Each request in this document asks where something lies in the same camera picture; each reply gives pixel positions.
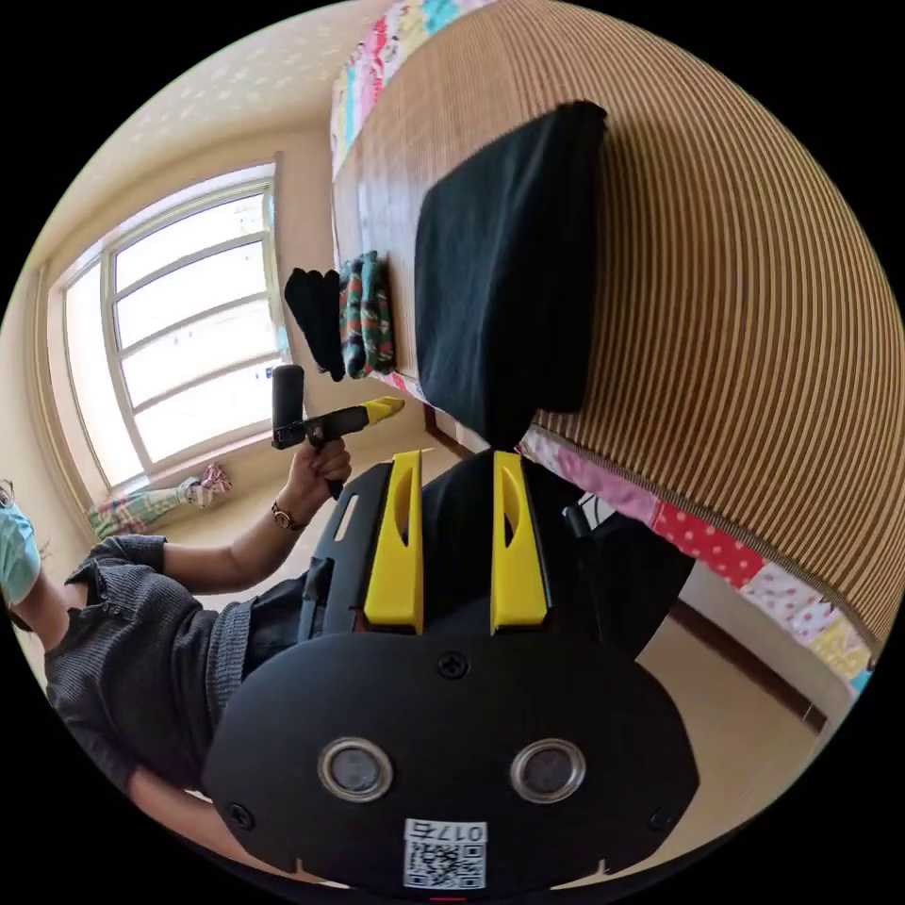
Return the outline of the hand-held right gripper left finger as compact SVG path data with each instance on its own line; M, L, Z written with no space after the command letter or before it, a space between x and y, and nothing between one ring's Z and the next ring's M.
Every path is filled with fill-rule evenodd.
M373 630L423 630L421 466L420 450L398 453L391 463L364 602Z

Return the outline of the person's left hand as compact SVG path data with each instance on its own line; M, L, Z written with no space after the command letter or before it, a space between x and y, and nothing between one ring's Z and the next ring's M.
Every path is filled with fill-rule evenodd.
M318 449L305 441L292 459L287 481L278 496L279 508L294 522L309 523L333 498L332 484L343 485L351 470L351 456L342 438Z

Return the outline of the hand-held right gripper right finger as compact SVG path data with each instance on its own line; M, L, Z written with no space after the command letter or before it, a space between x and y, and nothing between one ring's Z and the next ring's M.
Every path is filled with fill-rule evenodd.
M538 630L547 613L548 592L522 460L516 453L495 452L490 630Z

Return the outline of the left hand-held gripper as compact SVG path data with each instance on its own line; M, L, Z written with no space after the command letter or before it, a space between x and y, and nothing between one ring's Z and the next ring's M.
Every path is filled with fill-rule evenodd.
M278 451L293 451L294 455L305 441L309 441L318 449L326 442L340 438L344 440L345 436L358 433L368 425L374 426L388 420L401 413L404 406L404 399L382 396L364 402L362 405L364 409L342 408L315 418L296 420L288 425L273 428L271 444ZM332 484L333 499L339 497L344 484Z

